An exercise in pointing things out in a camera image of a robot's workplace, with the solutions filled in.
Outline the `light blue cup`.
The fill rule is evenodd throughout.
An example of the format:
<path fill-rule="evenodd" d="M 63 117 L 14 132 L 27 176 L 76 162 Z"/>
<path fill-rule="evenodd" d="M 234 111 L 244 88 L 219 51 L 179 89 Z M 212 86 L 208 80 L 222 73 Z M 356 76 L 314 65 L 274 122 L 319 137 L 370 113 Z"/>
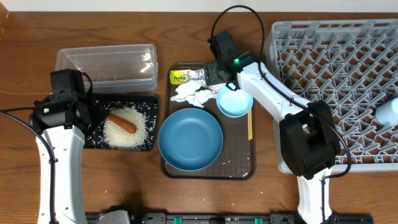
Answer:
<path fill-rule="evenodd" d="M 377 121 L 383 126 L 397 126 L 398 123 L 398 111 L 397 111 L 398 99 L 394 98 L 383 105 L 379 106 L 375 112 Z"/>

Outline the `light blue small bowl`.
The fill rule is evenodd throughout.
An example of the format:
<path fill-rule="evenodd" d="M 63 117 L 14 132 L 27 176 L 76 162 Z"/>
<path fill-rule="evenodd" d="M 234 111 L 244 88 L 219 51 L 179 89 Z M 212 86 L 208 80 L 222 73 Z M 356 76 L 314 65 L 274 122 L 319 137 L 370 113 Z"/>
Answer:
<path fill-rule="evenodd" d="M 232 91 L 222 87 L 217 94 L 218 109 L 229 118 L 238 118 L 247 114 L 254 103 L 253 97 L 243 90 Z"/>

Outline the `pile of white rice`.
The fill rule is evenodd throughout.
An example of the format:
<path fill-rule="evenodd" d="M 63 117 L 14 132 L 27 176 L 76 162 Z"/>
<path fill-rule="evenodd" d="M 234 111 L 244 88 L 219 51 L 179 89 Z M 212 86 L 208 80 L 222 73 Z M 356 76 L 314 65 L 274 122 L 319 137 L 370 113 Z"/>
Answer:
<path fill-rule="evenodd" d="M 86 148 L 125 151 L 149 151 L 153 148 L 158 114 L 156 103 L 99 102 L 106 106 L 109 114 L 114 114 L 134 123 L 137 127 L 137 132 L 129 134 L 106 118 L 91 135 L 86 137 Z"/>

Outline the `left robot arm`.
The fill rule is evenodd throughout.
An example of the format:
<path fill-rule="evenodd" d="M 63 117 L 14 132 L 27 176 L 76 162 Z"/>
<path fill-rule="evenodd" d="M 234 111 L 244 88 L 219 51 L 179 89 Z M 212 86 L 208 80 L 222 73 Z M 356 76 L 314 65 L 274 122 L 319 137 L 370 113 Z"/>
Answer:
<path fill-rule="evenodd" d="M 99 107 L 75 92 L 35 102 L 30 124 L 40 157 L 38 223 L 86 223 L 82 154 L 85 133 L 99 120 Z"/>

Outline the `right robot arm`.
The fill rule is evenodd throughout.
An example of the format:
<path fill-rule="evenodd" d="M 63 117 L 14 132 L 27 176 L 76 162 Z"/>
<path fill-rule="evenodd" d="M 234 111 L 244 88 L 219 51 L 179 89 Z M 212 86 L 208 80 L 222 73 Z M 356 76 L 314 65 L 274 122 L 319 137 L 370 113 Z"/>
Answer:
<path fill-rule="evenodd" d="M 273 116 L 282 162 L 297 176 L 298 214 L 305 223 L 331 216 L 328 181 L 341 151 L 331 109 L 298 96 L 282 84 L 252 52 L 214 51 L 205 72 L 207 85 L 224 84 L 251 95 Z"/>

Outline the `pink white cup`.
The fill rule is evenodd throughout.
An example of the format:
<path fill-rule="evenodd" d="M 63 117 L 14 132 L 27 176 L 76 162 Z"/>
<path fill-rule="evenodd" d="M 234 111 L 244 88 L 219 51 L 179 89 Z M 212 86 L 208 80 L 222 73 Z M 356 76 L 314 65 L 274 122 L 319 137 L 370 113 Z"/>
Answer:
<path fill-rule="evenodd" d="M 208 89 L 214 91 L 215 93 L 217 93 L 224 86 L 226 86 L 226 83 L 218 83 L 218 84 L 215 84 L 215 85 L 209 85 Z"/>

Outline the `orange carrot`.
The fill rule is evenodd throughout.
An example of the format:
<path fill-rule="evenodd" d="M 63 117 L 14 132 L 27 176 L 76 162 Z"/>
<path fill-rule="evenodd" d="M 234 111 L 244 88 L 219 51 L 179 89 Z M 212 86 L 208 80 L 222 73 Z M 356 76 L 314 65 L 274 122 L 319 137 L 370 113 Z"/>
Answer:
<path fill-rule="evenodd" d="M 122 128 L 129 134 L 135 134 L 137 132 L 136 125 L 122 117 L 116 116 L 114 114 L 109 114 L 107 119 L 117 124 L 120 128 Z"/>

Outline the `dark blue plate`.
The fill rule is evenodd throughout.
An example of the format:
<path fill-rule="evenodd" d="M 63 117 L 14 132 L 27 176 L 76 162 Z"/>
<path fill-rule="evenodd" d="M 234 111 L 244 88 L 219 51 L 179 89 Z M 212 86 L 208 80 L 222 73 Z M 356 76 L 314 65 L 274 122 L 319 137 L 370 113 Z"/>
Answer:
<path fill-rule="evenodd" d="M 163 159 L 182 171 L 211 165 L 223 148 L 223 131 L 217 119 L 198 108 L 172 113 L 160 127 L 158 145 Z"/>

